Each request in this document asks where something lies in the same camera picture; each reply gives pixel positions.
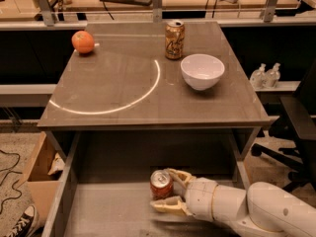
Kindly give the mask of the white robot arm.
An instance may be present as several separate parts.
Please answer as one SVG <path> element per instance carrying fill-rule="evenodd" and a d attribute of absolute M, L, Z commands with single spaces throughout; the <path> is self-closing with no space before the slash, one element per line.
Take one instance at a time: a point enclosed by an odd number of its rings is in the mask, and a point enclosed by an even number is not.
<path fill-rule="evenodd" d="M 243 190 L 168 168 L 152 173 L 150 189 L 157 211 L 217 222 L 240 237 L 316 237 L 316 209 L 269 183 Z"/>

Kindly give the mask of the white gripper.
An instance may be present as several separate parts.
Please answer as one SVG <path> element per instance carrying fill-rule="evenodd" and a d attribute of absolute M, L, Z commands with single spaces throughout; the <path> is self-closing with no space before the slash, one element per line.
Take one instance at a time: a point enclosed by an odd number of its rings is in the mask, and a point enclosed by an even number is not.
<path fill-rule="evenodd" d="M 212 201 L 218 183 L 207 178 L 197 178 L 182 170 L 167 168 L 166 171 L 175 183 L 176 196 L 153 200 L 150 205 L 158 212 L 192 215 L 195 219 L 212 222 Z"/>

